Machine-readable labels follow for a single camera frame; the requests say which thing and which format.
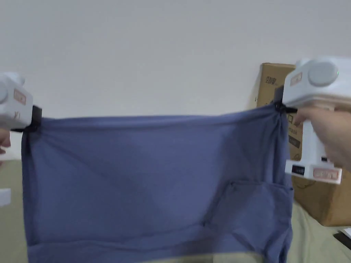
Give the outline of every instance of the bed sheet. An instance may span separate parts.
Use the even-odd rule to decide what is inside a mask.
[[[0,262],[27,263],[22,210],[22,169],[20,161],[8,161],[0,168],[0,188],[12,189],[11,205],[0,208]],[[323,227],[303,208],[293,205],[293,240],[288,263],[351,262],[351,250],[333,234],[342,227]],[[259,263],[252,253],[202,255],[163,259],[153,263]]]

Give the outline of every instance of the white handheld device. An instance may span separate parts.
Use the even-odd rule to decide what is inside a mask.
[[[41,124],[41,108],[23,88],[17,73],[0,74],[0,128],[16,132],[35,131]],[[11,189],[0,189],[0,207],[11,202]]]
[[[285,79],[283,104],[287,107],[316,106],[328,110],[351,108],[351,59],[325,57],[304,59]],[[340,184],[342,169],[334,167],[310,121],[303,123],[300,161],[288,160],[285,172],[306,179]]]

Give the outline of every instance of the cardboard box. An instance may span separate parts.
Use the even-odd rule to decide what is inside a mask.
[[[262,64],[262,75],[257,106],[269,104],[276,88],[284,84],[287,74],[295,69],[288,64]],[[302,128],[294,123],[295,114],[288,114],[290,158],[301,159]],[[295,200],[324,226],[351,225],[351,173],[343,170],[341,185],[328,184],[292,177]]]

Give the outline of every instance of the blue cloth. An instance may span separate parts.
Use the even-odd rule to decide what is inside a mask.
[[[255,251],[292,240],[287,120],[222,116],[43,119],[22,139],[30,263],[125,263]]]

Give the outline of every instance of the black clip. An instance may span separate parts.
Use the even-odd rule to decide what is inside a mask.
[[[33,105],[31,124],[24,129],[12,129],[11,131],[18,132],[18,133],[22,133],[22,132],[32,133],[37,131],[37,129],[41,125],[41,113],[42,113],[42,109],[39,108],[38,106]]]
[[[297,109],[286,107],[283,104],[283,92],[284,92],[284,86],[280,86],[279,88],[276,88],[276,90],[274,91],[273,103],[276,106],[276,111],[280,112],[281,114],[296,113]]]

